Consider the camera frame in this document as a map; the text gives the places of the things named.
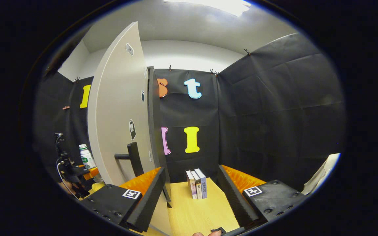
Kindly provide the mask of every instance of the decorative letter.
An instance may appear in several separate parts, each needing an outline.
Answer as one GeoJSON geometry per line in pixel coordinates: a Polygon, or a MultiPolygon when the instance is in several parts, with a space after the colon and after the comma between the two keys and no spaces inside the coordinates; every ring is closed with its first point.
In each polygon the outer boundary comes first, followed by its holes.
{"type": "Polygon", "coordinates": [[[192,153],[199,151],[198,141],[196,139],[196,134],[199,131],[198,127],[186,127],[183,130],[186,133],[186,137],[188,139],[188,147],[186,148],[186,153],[192,153]]]}
{"type": "Polygon", "coordinates": [[[167,95],[167,88],[168,85],[167,79],[157,79],[158,86],[160,87],[160,97],[165,97],[167,95]]]}
{"type": "Polygon", "coordinates": [[[86,108],[88,103],[88,95],[90,94],[90,87],[91,85],[86,85],[83,87],[84,94],[83,94],[83,100],[80,104],[80,108],[86,108]]]}
{"type": "Polygon", "coordinates": [[[163,136],[163,147],[164,147],[164,154],[165,155],[168,155],[168,154],[171,153],[171,151],[167,147],[167,139],[166,139],[166,136],[165,136],[165,134],[167,133],[167,131],[168,131],[168,128],[166,128],[166,127],[162,127],[161,128],[161,134],[163,136]]]}
{"type": "Polygon", "coordinates": [[[186,80],[183,84],[188,86],[188,94],[191,98],[198,99],[202,96],[200,92],[196,91],[196,87],[201,87],[201,84],[195,79],[186,80]]]}

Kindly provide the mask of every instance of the white wall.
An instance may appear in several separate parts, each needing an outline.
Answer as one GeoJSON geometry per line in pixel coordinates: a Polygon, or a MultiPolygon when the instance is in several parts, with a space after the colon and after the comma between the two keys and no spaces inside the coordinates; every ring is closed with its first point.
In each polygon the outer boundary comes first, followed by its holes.
{"type": "MultiPolygon", "coordinates": [[[[244,55],[224,48],[202,43],[177,40],[152,40],[141,42],[147,66],[155,69],[199,70],[221,72],[244,55]]],[[[58,70],[74,81],[94,76],[107,48],[89,53],[81,41],[58,70]]]]}
{"type": "Polygon", "coordinates": [[[100,49],[99,51],[95,51],[93,53],[90,53],[84,64],[81,67],[81,70],[79,72],[79,76],[81,79],[85,79],[91,76],[94,76],[94,73],[96,72],[97,66],[99,66],[100,61],[102,60],[103,55],[105,54],[107,48],[100,49]]]}
{"type": "Polygon", "coordinates": [[[69,57],[64,61],[58,72],[71,81],[77,79],[82,65],[89,56],[89,51],[84,44],[84,41],[78,43],[69,57]]]}
{"type": "Polygon", "coordinates": [[[199,70],[220,72],[244,55],[207,44],[177,41],[142,41],[145,62],[155,69],[199,70]]]}

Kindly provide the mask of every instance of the orange letter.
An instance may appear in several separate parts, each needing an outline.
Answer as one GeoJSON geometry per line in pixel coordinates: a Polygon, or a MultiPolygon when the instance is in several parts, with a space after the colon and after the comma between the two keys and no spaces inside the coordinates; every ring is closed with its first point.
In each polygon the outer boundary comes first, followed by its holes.
{"type": "Polygon", "coordinates": [[[168,85],[167,79],[157,79],[158,86],[160,87],[160,97],[165,97],[167,95],[167,88],[168,85]]]}

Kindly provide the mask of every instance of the binder clip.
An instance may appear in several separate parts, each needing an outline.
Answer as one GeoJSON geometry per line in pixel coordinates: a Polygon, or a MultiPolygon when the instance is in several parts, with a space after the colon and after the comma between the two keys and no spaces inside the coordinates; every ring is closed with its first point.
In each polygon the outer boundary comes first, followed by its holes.
{"type": "Polygon", "coordinates": [[[243,48],[243,50],[245,50],[247,54],[249,54],[249,56],[251,55],[250,52],[246,48],[243,48]]]}

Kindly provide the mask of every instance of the book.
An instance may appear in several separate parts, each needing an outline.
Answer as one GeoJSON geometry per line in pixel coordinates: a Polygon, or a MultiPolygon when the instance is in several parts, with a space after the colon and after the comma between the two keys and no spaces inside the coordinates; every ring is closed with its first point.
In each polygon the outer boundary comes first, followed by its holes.
{"type": "Polygon", "coordinates": [[[202,171],[198,168],[195,169],[196,174],[201,179],[201,188],[202,188],[202,198],[207,197],[207,177],[202,173],[202,171]]]}
{"type": "Polygon", "coordinates": [[[193,178],[195,178],[195,185],[196,185],[196,195],[198,199],[202,199],[202,187],[201,187],[201,179],[196,174],[195,171],[192,171],[193,178]]]}
{"type": "Polygon", "coordinates": [[[198,199],[197,193],[196,193],[196,186],[195,186],[195,178],[192,175],[192,172],[190,170],[186,170],[186,178],[188,180],[189,189],[192,193],[193,199],[198,199]]]}

